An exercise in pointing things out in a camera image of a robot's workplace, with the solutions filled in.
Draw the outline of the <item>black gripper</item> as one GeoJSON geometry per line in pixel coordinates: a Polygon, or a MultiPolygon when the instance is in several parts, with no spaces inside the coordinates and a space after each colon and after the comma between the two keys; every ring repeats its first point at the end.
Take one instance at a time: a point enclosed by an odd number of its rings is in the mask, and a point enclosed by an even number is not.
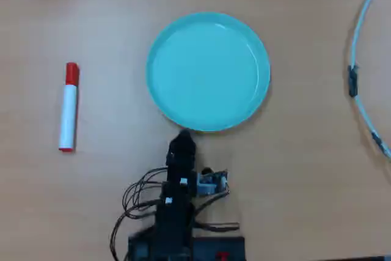
{"type": "Polygon", "coordinates": [[[169,144],[166,156],[167,181],[180,186],[194,186],[196,144],[189,130],[181,130],[169,144]]]}

